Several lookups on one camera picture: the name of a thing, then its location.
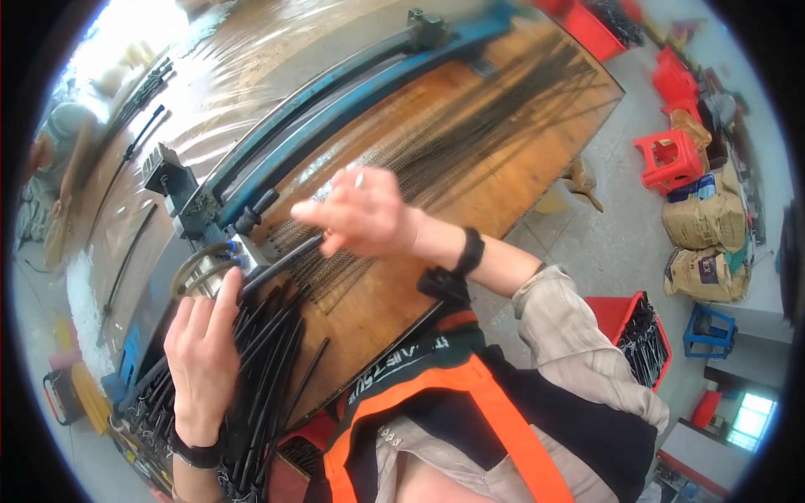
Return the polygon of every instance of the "plastic sheet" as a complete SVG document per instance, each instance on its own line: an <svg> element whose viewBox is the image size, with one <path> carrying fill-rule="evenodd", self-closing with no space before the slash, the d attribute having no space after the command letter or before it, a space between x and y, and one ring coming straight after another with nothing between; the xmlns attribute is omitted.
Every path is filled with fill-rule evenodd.
<svg viewBox="0 0 805 503"><path fill-rule="evenodd" d="M450 15L481 3L436 0L418 6ZM196 48L188 55L184 56L187 41L168 51L174 71L165 86L109 145L93 169L80 203L71 211L75 232L64 260L83 248L126 148L156 107L164 105L166 112L146 132L115 180L89 241L97 309L103 308L148 208L153 203L163 205L161 198L143 188L141 172L143 161L158 142L175 150L182 164L202 181L238 139L288 94L345 57L403 29L409 7L391 0L240 2L231 7L214 33L193 42ZM124 85L114 98L113 109L137 87L136 79L128 87ZM171 219L160 208L126 266L109 319L101 328L113 355L122 346L137 299L172 232Z"/></svg>

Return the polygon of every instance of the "left hand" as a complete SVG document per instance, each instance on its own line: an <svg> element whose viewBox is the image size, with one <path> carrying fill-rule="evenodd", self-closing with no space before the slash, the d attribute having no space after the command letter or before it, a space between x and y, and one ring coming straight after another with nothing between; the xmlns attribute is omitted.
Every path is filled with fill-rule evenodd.
<svg viewBox="0 0 805 503"><path fill-rule="evenodd" d="M64 204L59 199L51 206L51 218L61 218L62 216L64 216Z"/></svg>
<svg viewBox="0 0 805 503"><path fill-rule="evenodd" d="M176 387L176 434L189 447L211 447L232 399L241 360L233 340L241 271L226 273L217 301L185 297L165 336Z"/></svg>

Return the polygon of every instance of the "window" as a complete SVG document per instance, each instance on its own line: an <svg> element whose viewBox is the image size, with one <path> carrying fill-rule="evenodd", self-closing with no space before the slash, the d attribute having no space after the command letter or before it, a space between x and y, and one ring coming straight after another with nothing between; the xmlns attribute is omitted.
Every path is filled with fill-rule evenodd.
<svg viewBox="0 0 805 503"><path fill-rule="evenodd" d="M738 416L735 418L733 429L727 435L727 440L755 452L760 447L763 435L769 429L776 409L776 402L747 393L741 402L741 409L738 410Z"/></svg>

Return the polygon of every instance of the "gray shirt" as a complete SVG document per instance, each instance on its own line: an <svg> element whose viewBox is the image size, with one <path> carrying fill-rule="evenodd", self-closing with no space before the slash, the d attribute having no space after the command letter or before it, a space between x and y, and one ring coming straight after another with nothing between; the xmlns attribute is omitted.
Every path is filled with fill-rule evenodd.
<svg viewBox="0 0 805 503"><path fill-rule="evenodd" d="M91 112L77 103L62 103L53 109L42 131L53 141L53 160L36 170L28 182L33 196L45 208L59 199L61 181L70 164L76 140Z"/></svg>
<svg viewBox="0 0 805 503"><path fill-rule="evenodd" d="M704 98L704 104L712 113L713 121L719 129L726 129L735 120L737 105L735 98L726 93L715 93Z"/></svg>

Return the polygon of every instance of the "sack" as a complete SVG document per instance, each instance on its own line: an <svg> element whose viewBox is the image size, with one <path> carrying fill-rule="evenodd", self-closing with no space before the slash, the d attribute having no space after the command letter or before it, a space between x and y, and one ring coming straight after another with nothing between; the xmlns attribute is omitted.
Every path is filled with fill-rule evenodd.
<svg viewBox="0 0 805 503"><path fill-rule="evenodd" d="M45 267L48 270L56 270L61 263L62 254L64 253L64 243L69 238L68 211L70 210L70 201L68 200L63 204L64 213L62 217L53 221L45 237L43 254Z"/></svg>
<svg viewBox="0 0 805 503"><path fill-rule="evenodd" d="M687 110L675 109L671 112L671 129L690 134L696 148L704 150L712 142L712 135Z"/></svg>
<svg viewBox="0 0 805 503"><path fill-rule="evenodd" d="M741 266L733 277L723 250L715 246L691 250L674 248L665 266L665 293L683 291L694 299L732 302L749 287L749 269Z"/></svg>
<svg viewBox="0 0 805 503"><path fill-rule="evenodd" d="M739 251L746 239L746 211L741 185L730 161L714 173L716 193L705 200L692 197L663 206L663 226L674 245L704 249L722 245Z"/></svg>

